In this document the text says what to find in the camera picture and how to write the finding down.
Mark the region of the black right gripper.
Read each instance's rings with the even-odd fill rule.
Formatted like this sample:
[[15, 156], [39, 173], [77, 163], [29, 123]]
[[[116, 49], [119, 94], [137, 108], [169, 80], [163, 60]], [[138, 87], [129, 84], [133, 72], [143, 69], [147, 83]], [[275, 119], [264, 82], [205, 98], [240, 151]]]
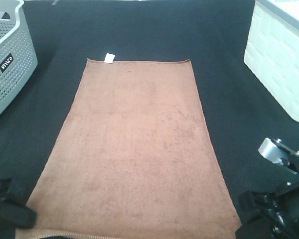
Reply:
[[242, 210], [258, 211], [266, 220], [242, 225], [236, 239], [299, 239], [299, 182], [271, 193], [246, 191], [238, 200]]

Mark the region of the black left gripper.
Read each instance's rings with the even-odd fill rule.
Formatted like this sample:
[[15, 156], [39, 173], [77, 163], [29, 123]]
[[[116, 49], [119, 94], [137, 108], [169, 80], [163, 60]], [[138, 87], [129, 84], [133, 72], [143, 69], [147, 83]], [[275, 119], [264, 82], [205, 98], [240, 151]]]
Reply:
[[11, 178], [0, 179], [0, 239], [13, 239], [15, 227], [31, 229], [36, 222], [36, 212], [23, 205], [2, 202], [8, 192]]

